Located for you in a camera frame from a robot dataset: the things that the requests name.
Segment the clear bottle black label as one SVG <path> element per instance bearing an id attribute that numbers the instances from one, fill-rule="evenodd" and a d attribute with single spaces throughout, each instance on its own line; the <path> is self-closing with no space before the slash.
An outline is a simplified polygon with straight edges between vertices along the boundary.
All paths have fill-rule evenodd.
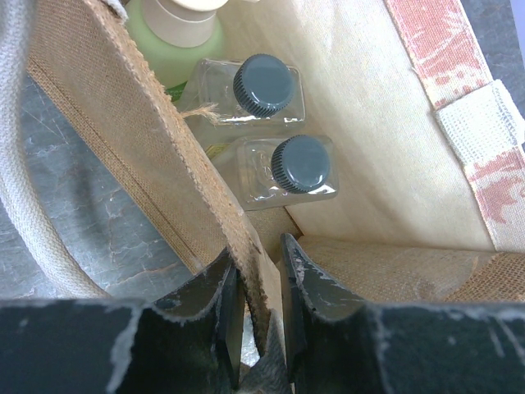
<path id="1" fill-rule="evenodd" d="M 242 139 L 225 178 L 246 211 L 332 199 L 339 179 L 332 141 L 320 135 Z"/>

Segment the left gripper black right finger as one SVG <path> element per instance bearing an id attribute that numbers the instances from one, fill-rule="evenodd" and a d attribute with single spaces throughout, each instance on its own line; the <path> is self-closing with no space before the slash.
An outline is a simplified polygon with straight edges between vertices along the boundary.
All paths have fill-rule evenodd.
<path id="1" fill-rule="evenodd" d="M 521 393 L 519 303 L 375 303 L 281 237 L 289 380 L 298 393 Z"/>

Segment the clear bottle yellow label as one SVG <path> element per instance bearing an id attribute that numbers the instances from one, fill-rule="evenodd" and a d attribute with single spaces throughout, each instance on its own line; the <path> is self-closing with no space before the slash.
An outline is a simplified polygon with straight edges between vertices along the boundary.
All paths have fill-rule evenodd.
<path id="1" fill-rule="evenodd" d="M 306 120 L 299 70 L 268 54 L 200 60 L 176 107 L 190 114 L 186 123 L 209 158 L 239 138 L 283 135 Z"/>

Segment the brown canvas bag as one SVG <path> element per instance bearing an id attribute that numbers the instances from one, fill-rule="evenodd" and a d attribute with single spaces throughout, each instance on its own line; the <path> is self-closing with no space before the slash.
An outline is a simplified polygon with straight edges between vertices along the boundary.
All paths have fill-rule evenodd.
<path id="1" fill-rule="evenodd" d="M 234 1 L 226 60 L 271 53 L 302 76 L 338 196 L 244 210 L 126 29 L 122 1 L 1 4 L 1 201 L 57 300 L 117 299 L 65 247 L 30 179 L 25 75 L 38 81 L 193 277 L 227 251 L 244 319 L 238 386 L 289 380 L 281 237 L 375 303 L 524 307 L 524 120 L 459 1 Z"/>

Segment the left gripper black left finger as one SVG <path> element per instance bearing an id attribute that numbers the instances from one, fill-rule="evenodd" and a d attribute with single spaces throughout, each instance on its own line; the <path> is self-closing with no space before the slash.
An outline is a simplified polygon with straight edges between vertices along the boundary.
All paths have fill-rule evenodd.
<path id="1" fill-rule="evenodd" d="M 240 274 L 227 251 L 176 291 L 3 300 L 4 393 L 229 393 L 239 383 Z"/>

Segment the green bottle with pump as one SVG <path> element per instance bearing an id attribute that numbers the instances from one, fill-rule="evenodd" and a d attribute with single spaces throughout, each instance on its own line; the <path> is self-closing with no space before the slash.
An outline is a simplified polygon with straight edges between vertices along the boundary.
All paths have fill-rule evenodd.
<path id="1" fill-rule="evenodd" d="M 150 70 L 177 101 L 196 64 L 222 58 L 225 38 L 217 11 L 226 0 L 132 0 L 126 29 Z"/>

